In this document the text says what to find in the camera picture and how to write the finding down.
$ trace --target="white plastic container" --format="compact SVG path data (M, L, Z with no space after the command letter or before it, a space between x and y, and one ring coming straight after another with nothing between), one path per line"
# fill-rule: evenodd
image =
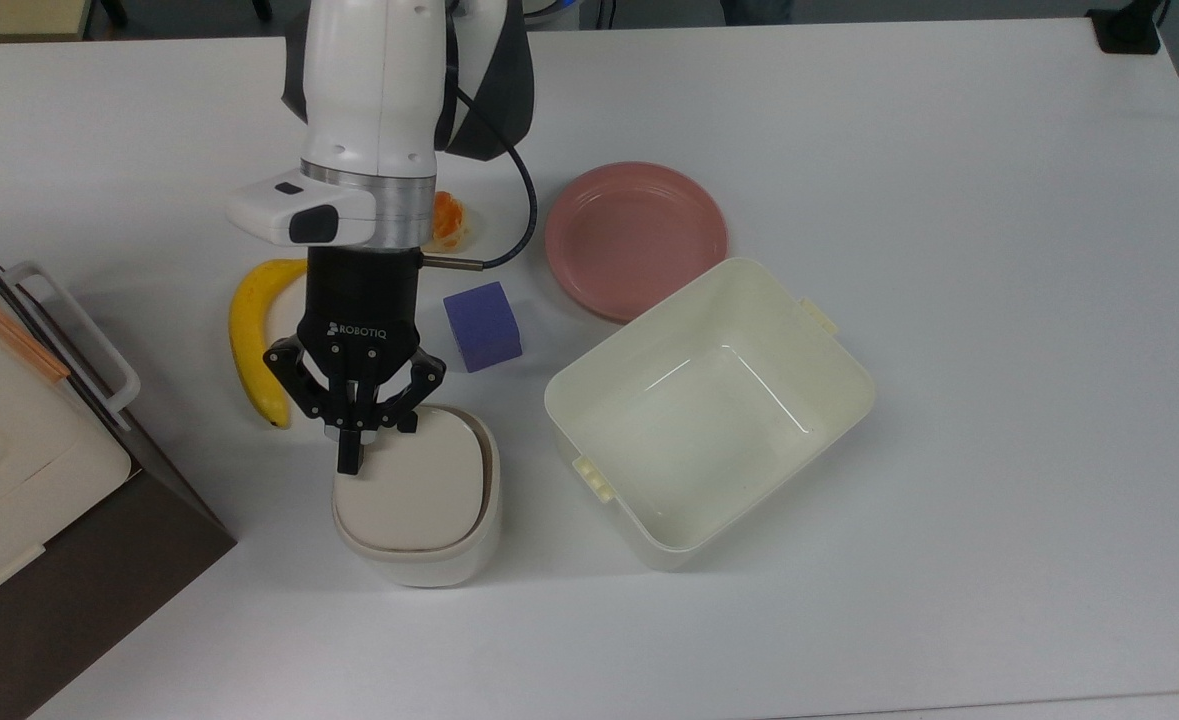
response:
M394 583L460 584L499 542L496 440L455 407L416 414L416 432L380 430L358 474L336 475L332 517L350 550Z
M730 259L545 388L558 451L672 570L872 407L872 379L762 265Z

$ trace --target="pink plate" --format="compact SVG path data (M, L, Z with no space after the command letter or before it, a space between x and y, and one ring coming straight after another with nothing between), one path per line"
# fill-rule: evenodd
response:
M727 224L693 179L650 163L590 170L562 191L544 230L562 289L627 323L727 256Z

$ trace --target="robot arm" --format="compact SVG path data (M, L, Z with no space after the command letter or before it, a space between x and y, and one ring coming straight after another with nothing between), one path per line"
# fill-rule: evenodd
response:
M414 432L414 407L442 383L446 366L415 328L434 150L499 156L488 120L508 143L525 136L533 77L521 13L519 0L314 0L296 26L304 42L288 37L283 100L309 126L299 169L233 193L228 217L309 249L305 313L265 363L338 440L341 473L358 471L375 429ZM456 82L474 91L469 105L457 105ZM409 387L380 401L407 361Z

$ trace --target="purple foam block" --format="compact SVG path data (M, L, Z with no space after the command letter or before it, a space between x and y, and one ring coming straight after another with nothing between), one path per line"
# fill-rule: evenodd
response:
M485 284L442 300L466 372L509 361L522 354L518 321L501 283Z

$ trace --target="yellow banana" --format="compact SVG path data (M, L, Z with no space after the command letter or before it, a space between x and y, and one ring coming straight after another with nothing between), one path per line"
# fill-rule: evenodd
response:
M265 260L242 278L233 300L229 302L229 345L233 349L242 389L256 411L277 428L291 424L291 407L278 378L261 358L266 348L265 316L275 297L296 282L305 267L305 260Z

